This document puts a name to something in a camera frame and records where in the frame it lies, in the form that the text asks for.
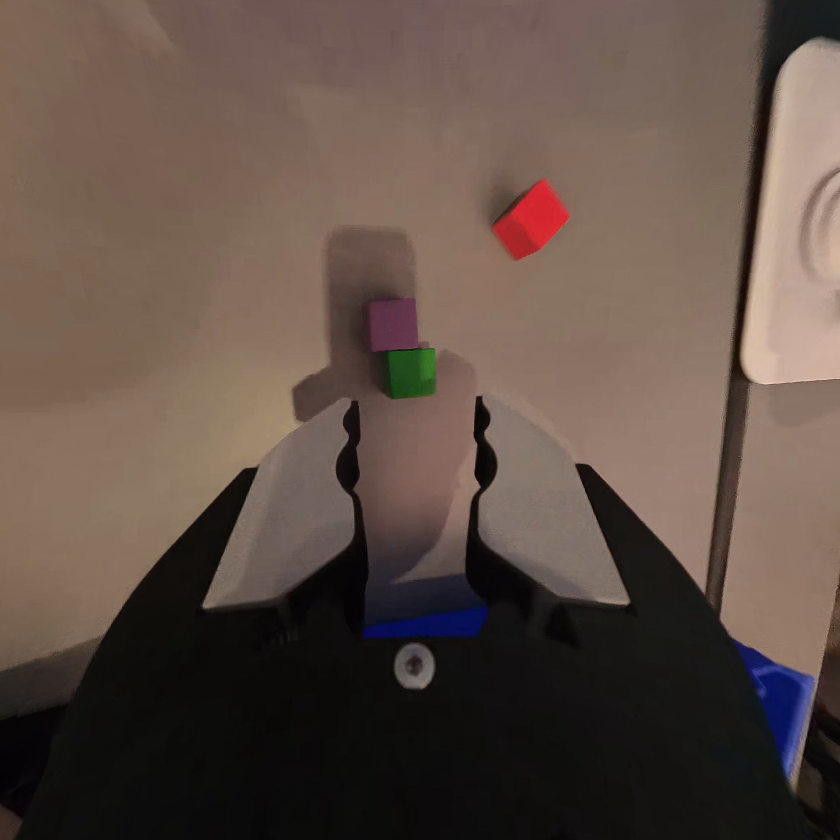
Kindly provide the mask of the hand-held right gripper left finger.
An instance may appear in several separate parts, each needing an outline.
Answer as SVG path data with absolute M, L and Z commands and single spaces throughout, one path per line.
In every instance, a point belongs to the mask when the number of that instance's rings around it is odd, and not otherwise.
M 359 405 L 340 398 L 261 459 L 203 600 L 206 612 L 276 606 L 346 552 L 364 556 L 355 492 Z

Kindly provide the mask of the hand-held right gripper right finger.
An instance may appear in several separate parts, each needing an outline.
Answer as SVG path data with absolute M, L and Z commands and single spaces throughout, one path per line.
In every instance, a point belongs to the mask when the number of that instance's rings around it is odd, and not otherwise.
M 627 588 L 571 452 L 495 395 L 476 399 L 470 530 L 479 544 L 562 601 L 627 607 Z

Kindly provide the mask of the blue plastic bin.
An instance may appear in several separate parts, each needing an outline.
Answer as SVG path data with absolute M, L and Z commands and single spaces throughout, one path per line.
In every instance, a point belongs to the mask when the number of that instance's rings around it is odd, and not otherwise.
M 419 617 L 366 622 L 364 638 L 476 637 L 488 612 L 486 606 L 471 606 L 428 612 Z M 737 640 L 734 644 L 750 673 L 753 687 L 769 721 L 787 780 L 791 786 L 795 786 L 799 780 L 806 734 L 812 719 L 816 679 L 778 664 Z

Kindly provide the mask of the green wooden cube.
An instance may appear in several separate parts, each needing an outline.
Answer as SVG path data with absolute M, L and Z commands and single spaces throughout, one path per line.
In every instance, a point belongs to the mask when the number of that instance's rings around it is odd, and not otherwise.
M 437 356 L 432 348 L 386 351 L 382 354 L 385 393 L 393 400 L 437 393 Z

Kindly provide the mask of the purple wooden cube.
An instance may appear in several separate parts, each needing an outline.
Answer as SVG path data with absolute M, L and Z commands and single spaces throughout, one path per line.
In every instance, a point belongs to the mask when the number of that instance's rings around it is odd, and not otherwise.
M 367 347 L 372 353 L 419 347 L 417 303 L 412 297 L 375 299 L 364 309 Z

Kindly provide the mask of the red wooden cube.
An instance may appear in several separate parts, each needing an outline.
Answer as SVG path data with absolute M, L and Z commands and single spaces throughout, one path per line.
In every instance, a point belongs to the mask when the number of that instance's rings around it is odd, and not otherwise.
M 540 252 L 570 219 L 564 201 L 542 178 L 517 197 L 491 231 L 508 256 L 521 261 Z

